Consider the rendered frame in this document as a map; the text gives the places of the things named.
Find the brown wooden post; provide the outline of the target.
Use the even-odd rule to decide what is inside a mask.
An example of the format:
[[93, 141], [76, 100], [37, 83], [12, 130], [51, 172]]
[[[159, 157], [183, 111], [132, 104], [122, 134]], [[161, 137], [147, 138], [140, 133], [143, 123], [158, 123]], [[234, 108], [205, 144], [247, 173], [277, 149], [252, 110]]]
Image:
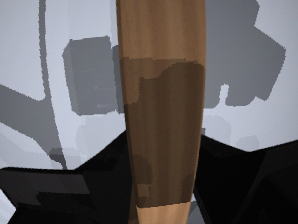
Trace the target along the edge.
[[136, 193], [134, 193], [133, 188], [132, 188], [132, 196], [130, 196], [129, 209], [130, 209], [130, 212], [129, 212], [128, 224], [140, 224], [140, 220], [138, 220]]

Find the wooden side rail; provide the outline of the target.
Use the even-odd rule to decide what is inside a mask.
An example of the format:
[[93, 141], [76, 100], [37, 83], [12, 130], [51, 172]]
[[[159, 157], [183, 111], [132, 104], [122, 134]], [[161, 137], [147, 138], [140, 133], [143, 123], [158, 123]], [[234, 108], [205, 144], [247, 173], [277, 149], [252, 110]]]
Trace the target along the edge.
[[140, 224], [188, 224], [202, 136], [205, 0], [116, 0], [122, 101]]

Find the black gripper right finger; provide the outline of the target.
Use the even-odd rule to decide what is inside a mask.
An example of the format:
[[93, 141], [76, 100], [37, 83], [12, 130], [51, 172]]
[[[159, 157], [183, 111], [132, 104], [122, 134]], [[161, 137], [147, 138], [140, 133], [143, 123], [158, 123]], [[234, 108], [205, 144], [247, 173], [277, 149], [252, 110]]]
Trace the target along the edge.
[[201, 136], [193, 196], [205, 224], [237, 224], [263, 177], [298, 163], [298, 140], [242, 151]]

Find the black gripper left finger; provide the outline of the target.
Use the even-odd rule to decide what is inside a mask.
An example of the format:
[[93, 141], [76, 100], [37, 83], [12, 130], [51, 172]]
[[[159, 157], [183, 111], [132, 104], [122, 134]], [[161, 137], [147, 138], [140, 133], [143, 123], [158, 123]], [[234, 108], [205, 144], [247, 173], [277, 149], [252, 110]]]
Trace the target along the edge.
[[92, 224], [128, 224], [132, 188], [126, 131], [76, 169], [0, 168], [1, 192], [15, 209], [80, 213]]

